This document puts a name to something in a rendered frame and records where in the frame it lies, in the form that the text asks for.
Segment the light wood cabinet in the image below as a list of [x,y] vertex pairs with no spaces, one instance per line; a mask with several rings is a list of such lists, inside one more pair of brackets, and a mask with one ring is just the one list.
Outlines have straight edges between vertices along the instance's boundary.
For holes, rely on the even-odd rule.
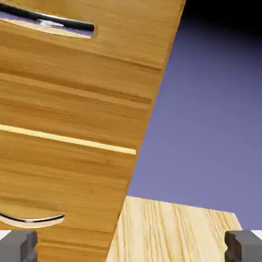
[[[154,68],[79,49],[94,38],[0,21],[0,131],[134,149],[135,168],[172,46]],[[35,228],[38,261],[105,262],[116,227]]]

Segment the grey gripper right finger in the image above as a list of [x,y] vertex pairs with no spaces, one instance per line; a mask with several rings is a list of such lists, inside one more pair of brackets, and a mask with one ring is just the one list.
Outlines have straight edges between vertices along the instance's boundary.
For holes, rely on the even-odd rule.
[[262,262],[262,230],[226,231],[225,262]]

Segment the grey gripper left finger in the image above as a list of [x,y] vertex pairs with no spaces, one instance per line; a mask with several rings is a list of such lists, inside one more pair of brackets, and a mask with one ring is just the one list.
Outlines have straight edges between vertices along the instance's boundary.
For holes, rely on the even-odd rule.
[[0,230],[0,262],[38,262],[36,231]]

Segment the light wood drawer front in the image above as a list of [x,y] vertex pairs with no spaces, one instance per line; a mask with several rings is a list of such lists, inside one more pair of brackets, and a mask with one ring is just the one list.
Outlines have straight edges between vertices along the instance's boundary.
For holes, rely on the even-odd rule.
[[64,214],[59,225],[111,233],[136,151],[75,139],[0,131],[0,212],[22,219]]
[[0,0],[17,8],[96,26],[79,49],[162,68],[186,0]]

